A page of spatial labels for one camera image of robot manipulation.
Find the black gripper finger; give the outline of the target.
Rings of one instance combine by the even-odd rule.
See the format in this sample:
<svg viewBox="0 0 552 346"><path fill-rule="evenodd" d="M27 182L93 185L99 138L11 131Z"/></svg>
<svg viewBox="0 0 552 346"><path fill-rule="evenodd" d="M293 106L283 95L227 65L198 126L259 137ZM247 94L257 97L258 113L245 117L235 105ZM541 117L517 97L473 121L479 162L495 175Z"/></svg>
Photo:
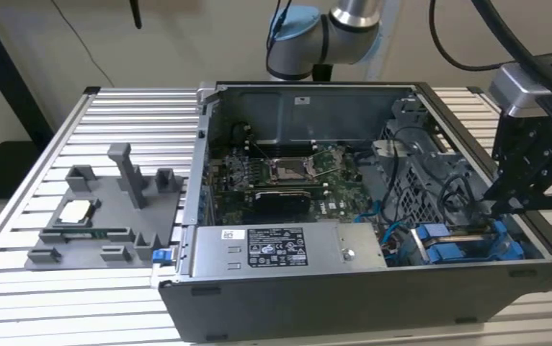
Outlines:
<svg viewBox="0 0 552 346"><path fill-rule="evenodd" d="M499 166L485 200L530 202L530 146L495 146L493 158Z"/></svg>
<svg viewBox="0 0 552 346"><path fill-rule="evenodd" d="M501 160L493 183L493 215L538 210L547 202L545 191L552 185L551 160Z"/></svg>

